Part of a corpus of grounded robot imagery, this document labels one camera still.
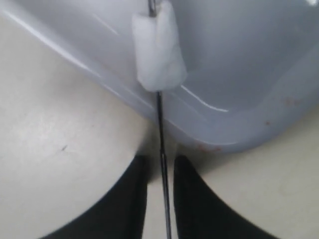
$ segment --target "cotton tip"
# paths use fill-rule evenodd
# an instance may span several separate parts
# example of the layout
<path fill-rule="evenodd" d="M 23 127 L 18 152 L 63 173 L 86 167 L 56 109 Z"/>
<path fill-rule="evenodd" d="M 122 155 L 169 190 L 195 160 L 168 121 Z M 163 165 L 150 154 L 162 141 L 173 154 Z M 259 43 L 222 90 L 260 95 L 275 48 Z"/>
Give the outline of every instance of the cotton tip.
<path fill-rule="evenodd" d="M 133 16 L 138 81 L 150 92 L 171 90 L 187 78 L 172 4 L 163 0 L 157 16 Z"/>

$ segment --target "white countertop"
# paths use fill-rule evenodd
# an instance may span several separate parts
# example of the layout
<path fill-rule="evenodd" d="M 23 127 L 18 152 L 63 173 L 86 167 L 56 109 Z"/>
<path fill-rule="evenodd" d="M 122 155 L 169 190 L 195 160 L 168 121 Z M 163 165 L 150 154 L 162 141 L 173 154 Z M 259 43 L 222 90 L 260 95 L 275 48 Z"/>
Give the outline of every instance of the white countertop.
<path fill-rule="evenodd" d="M 23 29 L 2 18 L 0 29 L 0 238 L 34 239 L 97 202 L 154 126 Z M 259 148 L 190 158 L 253 223 L 315 239 L 318 155 L 319 108 Z M 161 181 L 148 190 L 144 238 L 162 239 Z"/>

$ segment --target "white cotton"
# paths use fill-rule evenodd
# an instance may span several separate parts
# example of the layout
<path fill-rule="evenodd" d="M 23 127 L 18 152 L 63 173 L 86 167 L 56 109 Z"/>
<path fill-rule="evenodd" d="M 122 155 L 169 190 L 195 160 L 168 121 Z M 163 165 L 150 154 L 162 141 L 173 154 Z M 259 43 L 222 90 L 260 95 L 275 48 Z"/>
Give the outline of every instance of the white cotton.
<path fill-rule="evenodd" d="M 157 17 L 133 16 L 138 81 L 150 92 L 170 90 L 187 78 L 172 4 L 163 0 Z"/>

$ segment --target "beige surface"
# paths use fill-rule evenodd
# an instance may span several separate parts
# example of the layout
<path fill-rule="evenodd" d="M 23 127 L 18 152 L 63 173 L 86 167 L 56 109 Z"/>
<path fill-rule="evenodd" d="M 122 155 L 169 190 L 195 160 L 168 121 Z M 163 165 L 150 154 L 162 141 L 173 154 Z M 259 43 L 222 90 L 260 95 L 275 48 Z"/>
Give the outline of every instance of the beige surface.
<path fill-rule="evenodd" d="M 34 239 L 84 212 L 153 130 L 56 53 L 0 19 L 0 238 Z M 318 137 L 319 109 L 257 149 L 192 158 L 215 192 L 254 223 L 284 239 L 315 239 Z M 149 185 L 144 238 L 165 238 L 158 177 Z"/>

